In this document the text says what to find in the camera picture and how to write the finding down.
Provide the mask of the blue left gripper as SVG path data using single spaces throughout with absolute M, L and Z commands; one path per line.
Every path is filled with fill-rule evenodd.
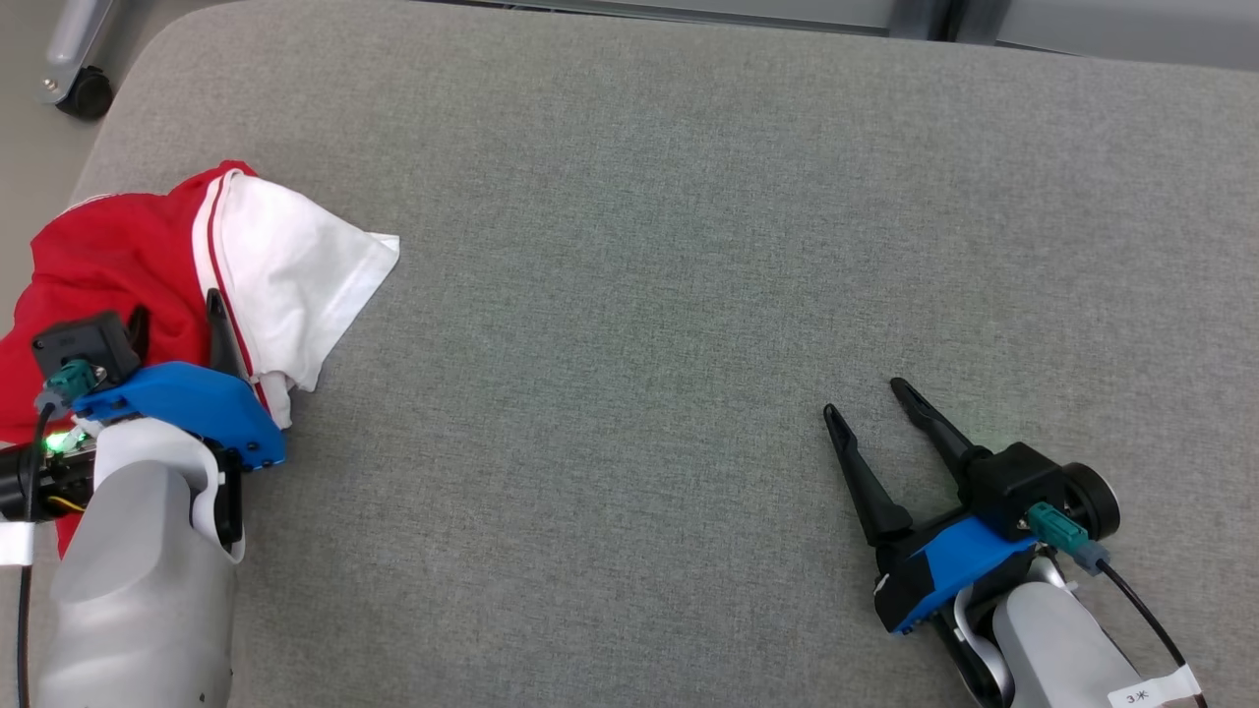
M 76 399 L 76 414 L 103 423 L 138 414 L 234 448 L 248 469 L 285 464 L 286 440 L 247 383 L 251 375 L 230 307 L 217 288 L 206 291 L 206 323 L 210 369 L 185 362 L 140 368 L 120 385 Z M 136 305 L 127 319 L 127 341 L 138 360 L 149 357 L 149 307 Z

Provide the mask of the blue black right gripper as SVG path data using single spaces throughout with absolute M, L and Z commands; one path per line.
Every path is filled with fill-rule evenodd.
M 893 378 L 890 388 L 908 420 L 930 440 L 957 488 L 971 488 L 969 467 L 990 459 L 990 448 L 972 443 L 904 378 Z M 878 547 L 906 537 L 913 529 L 909 511 L 891 501 L 869 469 L 854 430 L 836 406 L 823 407 L 823 423 L 867 544 Z M 940 528 L 917 551 L 878 551 L 878 582 L 872 592 L 878 619 L 888 632 L 908 632 L 944 608 L 963 588 L 1034 547 L 1031 537 L 1007 540 L 980 519 L 966 515 Z

